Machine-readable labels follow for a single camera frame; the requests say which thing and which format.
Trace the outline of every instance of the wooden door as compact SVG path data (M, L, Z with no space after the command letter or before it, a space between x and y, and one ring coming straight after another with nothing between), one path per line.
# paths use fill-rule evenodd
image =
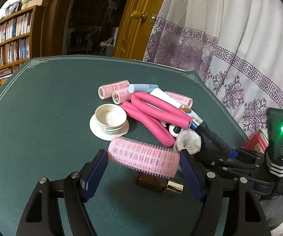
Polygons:
M127 0L114 46L114 57L142 60L163 0Z

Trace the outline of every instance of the pink hair roller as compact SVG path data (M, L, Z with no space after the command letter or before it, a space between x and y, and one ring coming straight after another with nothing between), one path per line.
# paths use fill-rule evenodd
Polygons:
M183 129L188 129L193 120L180 109L148 93L137 92L132 94L131 102L138 110L145 114Z
M120 105L127 114L127 116L140 121L143 125L150 130L150 132L164 145L170 147L174 145L175 139L169 131L155 118L139 111L132 103L125 101Z
M112 97L114 91L124 89L129 86L129 81L120 81L112 84L102 85L98 88L98 94L101 99Z
M127 88L116 90L115 92L113 92L112 99L116 105L119 105L119 104L122 104L124 101L130 100L131 95L132 94L128 92L128 87L127 87Z
M124 137L114 138L107 154L111 161L125 167L165 178L175 176L180 162L178 153Z
M170 96L171 98L173 98L174 100L176 100L177 102L179 102L180 104L182 104L183 106L185 106L185 108L190 109L193 105L193 99L189 98L187 96L181 95L181 94L177 94L174 92L169 92L169 91L165 91L165 93Z

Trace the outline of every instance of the perfume bottle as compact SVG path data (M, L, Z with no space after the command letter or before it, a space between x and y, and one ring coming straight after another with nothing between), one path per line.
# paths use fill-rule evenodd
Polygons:
M183 184L181 183L142 172L139 173L136 184L158 193L171 192L180 194L183 191Z

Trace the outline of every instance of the green table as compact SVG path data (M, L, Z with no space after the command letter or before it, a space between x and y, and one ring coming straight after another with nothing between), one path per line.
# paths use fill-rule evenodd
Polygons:
M162 90L192 97L193 109L229 145L247 139L227 110L196 72L140 61L98 56L58 56L26 62L0 88L0 231L15 235L21 214L40 177L65 178L79 171L109 142L89 129L95 109L111 100L98 87L128 79L158 84ZM128 138L159 142L140 123L129 120ZM138 173L109 163L87 204L98 235L189 235L201 204L188 187L181 195L158 194L135 184ZM181 174L177 180L185 182ZM66 235L72 235L64 201L60 202ZM225 221L218 223L220 233Z

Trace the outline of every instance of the bookshelf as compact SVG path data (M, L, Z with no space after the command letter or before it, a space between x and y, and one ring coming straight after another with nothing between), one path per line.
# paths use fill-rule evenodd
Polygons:
M35 5L0 20L0 87L22 63L40 56L43 14Z

